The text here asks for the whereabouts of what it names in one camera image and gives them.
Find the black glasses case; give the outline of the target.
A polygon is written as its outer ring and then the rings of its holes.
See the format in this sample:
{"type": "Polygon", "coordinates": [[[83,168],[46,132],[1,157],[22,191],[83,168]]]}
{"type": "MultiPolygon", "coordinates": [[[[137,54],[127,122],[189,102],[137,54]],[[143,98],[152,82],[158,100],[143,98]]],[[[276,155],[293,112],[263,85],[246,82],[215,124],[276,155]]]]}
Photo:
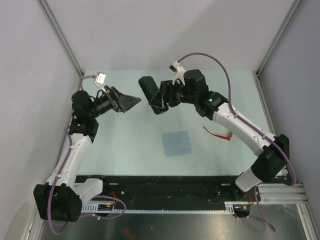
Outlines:
{"type": "MultiPolygon", "coordinates": [[[[156,85],[156,82],[151,76],[143,76],[138,80],[139,86],[142,89],[142,92],[144,93],[146,99],[148,102],[151,101],[151,99],[157,94],[159,91],[159,88],[156,85]]],[[[162,113],[165,113],[166,111],[169,110],[168,106],[165,108],[157,108],[155,106],[150,106],[153,112],[156,115],[160,115],[162,113]]]]}

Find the blue cleaning cloth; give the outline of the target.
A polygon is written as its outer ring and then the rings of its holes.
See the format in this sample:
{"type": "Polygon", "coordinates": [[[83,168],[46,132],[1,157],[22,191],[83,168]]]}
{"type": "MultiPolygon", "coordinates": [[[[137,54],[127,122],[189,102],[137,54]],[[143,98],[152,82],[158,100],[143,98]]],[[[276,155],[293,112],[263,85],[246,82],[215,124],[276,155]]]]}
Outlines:
{"type": "Polygon", "coordinates": [[[163,133],[162,143],[166,157],[183,156],[192,153],[189,133],[186,130],[163,133]]]}

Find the red sunglasses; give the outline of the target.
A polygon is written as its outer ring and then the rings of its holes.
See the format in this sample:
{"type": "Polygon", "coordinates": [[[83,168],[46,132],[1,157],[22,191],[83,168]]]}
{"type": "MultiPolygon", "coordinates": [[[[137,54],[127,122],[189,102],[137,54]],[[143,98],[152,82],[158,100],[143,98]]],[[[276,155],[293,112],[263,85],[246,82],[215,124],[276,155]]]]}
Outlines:
{"type": "Polygon", "coordinates": [[[226,140],[226,141],[230,141],[233,137],[233,133],[232,132],[229,132],[227,135],[221,135],[221,134],[216,134],[216,133],[213,133],[211,131],[208,130],[207,127],[203,126],[203,129],[209,133],[211,136],[214,136],[214,137],[217,137],[219,139],[223,139],[223,140],[226,140]]]}

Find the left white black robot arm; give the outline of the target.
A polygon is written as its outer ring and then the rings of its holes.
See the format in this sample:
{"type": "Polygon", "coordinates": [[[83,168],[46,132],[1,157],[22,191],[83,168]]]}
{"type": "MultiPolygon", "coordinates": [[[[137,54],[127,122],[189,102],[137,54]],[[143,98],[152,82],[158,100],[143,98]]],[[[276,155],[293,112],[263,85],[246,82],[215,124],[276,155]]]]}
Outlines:
{"type": "Polygon", "coordinates": [[[37,184],[33,190],[43,220],[76,222],[84,204],[95,197],[105,200],[110,196],[111,188],[98,178],[89,178],[76,185],[77,174],[96,138],[97,118],[110,110],[126,113],[141,99],[105,85],[95,97],[79,90],[72,95],[71,101],[73,113],[67,131],[67,148],[46,182],[37,184]]]}

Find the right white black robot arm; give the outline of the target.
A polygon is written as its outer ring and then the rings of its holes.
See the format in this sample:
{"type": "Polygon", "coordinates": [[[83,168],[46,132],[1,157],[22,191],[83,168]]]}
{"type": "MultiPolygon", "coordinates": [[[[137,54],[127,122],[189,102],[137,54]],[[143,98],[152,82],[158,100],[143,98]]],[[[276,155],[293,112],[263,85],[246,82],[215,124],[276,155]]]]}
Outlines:
{"type": "Polygon", "coordinates": [[[180,103],[194,105],[196,112],[227,128],[256,155],[252,166],[244,171],[230,188],[231,196],[242,201],[249,190],[274,178],[289,163],[289,139],[264,132],[235,110],[229,100],[209,90],[205,76],[198,69],[178,71],[173,80],[157,85],[150,76],[138,81],[148,104],[159,115],[180,103]]]}

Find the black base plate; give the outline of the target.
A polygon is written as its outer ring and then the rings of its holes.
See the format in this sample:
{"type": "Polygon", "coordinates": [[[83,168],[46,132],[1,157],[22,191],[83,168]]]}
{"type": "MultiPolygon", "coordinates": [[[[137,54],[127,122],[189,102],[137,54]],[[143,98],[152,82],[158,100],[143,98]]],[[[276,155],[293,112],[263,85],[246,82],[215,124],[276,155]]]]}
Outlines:
{"type": "Polygon", "coordinates": [[[107,203],[98,209],[121,210],[221,210],[224,202],[248,205],[249,199],[261,201],[259,187],[243,192],[236,188],[235,176],[106,176],[78,175],[75,182],[100,179],[102,192],[92,202],[107,203]]]}

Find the aluminium rail frame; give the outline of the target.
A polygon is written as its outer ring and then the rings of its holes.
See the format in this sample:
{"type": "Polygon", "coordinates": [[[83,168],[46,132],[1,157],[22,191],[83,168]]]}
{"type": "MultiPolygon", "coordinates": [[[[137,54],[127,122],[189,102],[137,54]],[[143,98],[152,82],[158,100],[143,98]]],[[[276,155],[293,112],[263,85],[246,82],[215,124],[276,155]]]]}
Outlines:
{"type": "MultiPolygon", "coordinates": [[[[267,94],[263,87],[261,74],[258,71],[254,71],[253,76],[268,128],[272,133],[277,134],[279,131],[275,123],[275,118],[267,94]]],[[[259,187],[259,190],[261,190],[260,204],[262,205],[282,205],[283,207],[295,205],[306,238],[308,240],[318,240],[320,238],[320,230],[317,226],[310,201],[302,183],[297,183],[294,186],[287,186],[272,182],[262,184],[259,187]]]]}

